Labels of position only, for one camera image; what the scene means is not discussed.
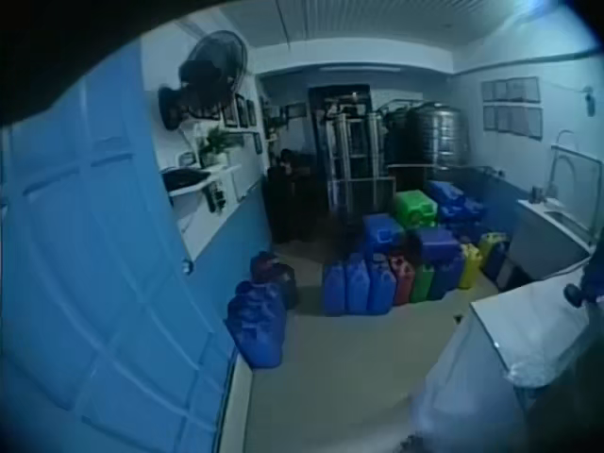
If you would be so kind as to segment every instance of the white sink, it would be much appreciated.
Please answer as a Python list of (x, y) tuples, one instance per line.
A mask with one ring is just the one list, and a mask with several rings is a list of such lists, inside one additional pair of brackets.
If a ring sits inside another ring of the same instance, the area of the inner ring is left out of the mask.
[(539, 280), (589, 256), (589, 233), (549, 203), (518, 201), (518, 225), (509, 256), (529, 277)]

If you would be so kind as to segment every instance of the wall fan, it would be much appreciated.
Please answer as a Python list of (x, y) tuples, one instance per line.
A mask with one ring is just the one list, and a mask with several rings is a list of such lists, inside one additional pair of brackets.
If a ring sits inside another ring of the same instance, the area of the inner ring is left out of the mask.
[(175, 130), (187, 117), (232, 102), (247, 67), (247, 49), (235, 33), (216, 31), (201, 39), (178, 70), (178, 90), (161, 87), (159, 113), (163, 125)]

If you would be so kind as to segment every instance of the stainless steel tank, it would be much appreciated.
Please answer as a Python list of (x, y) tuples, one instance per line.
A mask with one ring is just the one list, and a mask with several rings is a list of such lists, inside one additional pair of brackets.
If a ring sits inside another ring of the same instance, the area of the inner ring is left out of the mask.
[(469, 158), (466, 123), (460, 110), (429, 103), (417, 108), (426, 160), (443, 166), (464, 165)]

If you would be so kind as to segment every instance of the white wall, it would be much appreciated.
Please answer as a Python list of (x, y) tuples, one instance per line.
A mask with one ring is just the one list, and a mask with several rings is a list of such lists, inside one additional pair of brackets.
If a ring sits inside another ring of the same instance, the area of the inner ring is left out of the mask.
[[(450, 83), (451, 103), (467, 116), (472, 162), (503, 170), (511, 184), (525, 191), (545, 185), (551, 164), (550, 145), (563, 129), (575, 132), (577, 146), (568, 135), (562, 136), (562, 143), (604, 159), (604, 58), (594, 55), (569, 59), (572, 54), (590, 51), (596, 45), (590, 32), (571, 14), (567, 8), (558, 8), (537, 20), (504, 27), (455, 54), (457, 68), (475, 69), (452, 77)], [(497, 62), (512, 64), (477, 69)], [(519, 76), (540, 79), (539, 107), (544, 117), (544, 137), (540, 142), (483, 130), (480, 83)], [(585, 95), (581, 92), (586, 86), (594, 89), (595, 117), (587, 114)], [(564, 181), (558, 183), (560, 197), (575, 205), (573, 209), (587, 202), (585, 193), (576, 193), (577, 189)]]
[[(223, 29), (237, 33), (237, 30), (219, 8), (198, 11), (188, 16), (187, 19), (197, 24), (205, 33)], [(184, 152), (192, 151), (190, 143), (194, 143), (193, 125), (195, 123), (201, 124), (201, 129), (205, 131), (217, 125), (224, 127), (222, 117), (220, 121), (188, 121), (181, 126), (185, 136), (189, 139), (186, 141), (179, 132), (166, 130), (159, 116), (157, 95), (159, 87), (162, 85), (168, 85), (173, 89), (179, 87), (178, 68), (189, 56), (198, 41), (197, 37), (176, 22), (158, 27), (141, 37), (143, 85), (148, 100), (153, 142), (160, 169), (177, 166), (177, 157)], [(253, 55), (250, 50), (248, 47), (248, 54), (252, 59)], [(248, 75), (244, 77), (239, 93), (254, 101), (258, 126), (245, 129), (228, 128), (227, 130), (259, 132), (264, 150), (266, 150), (256, 76), (249, 73), (249, 68)], [(262, 153), (259, 159), (262, 160), (262, 164), (266, 168), (268, 162), (266, 151)], [(220, 213), (209, 211), (206, 199), (201, 193), (187, 194), (173, 200), (178, 227), (193, 259), (199, 256), (214, 234), (238, 207), (231, 176), (223, 177), (221, 183), (226, 195), (226, 206)]]
[(336, 38), (267, 45), (254, 51), (255, 74), (292, 70), (316, 64), (370, 63), (408, 65), (452, 74), (451, 52), (416, 42), (368, 38)]
[[(394, 99), (442, 100), (446, 92), (447, 75), (405, 69), (400, 73), (382, 71), (320, 71), (307, 69), (283, 75), (269, 75), (261, 80), (267, 97), (275, 106), (304, 102), (309, 107), (309, 89), (329, 85), (369, 85), (374, 109)], [(279, 130), (277, 149), (314, 153), (314, 138), (310, 114), (292, 119)]]

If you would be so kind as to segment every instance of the fluorescent light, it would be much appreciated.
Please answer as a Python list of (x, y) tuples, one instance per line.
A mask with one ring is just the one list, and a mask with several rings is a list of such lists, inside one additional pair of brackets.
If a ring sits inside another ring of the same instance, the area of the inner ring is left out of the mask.
[(319, 68), (319, 71), (326, 73), (337, 72), (337, 71), (381, 71), (384, 73), (402, 73), (403, 68), (396, 68), (394, 66), (324, 66)]

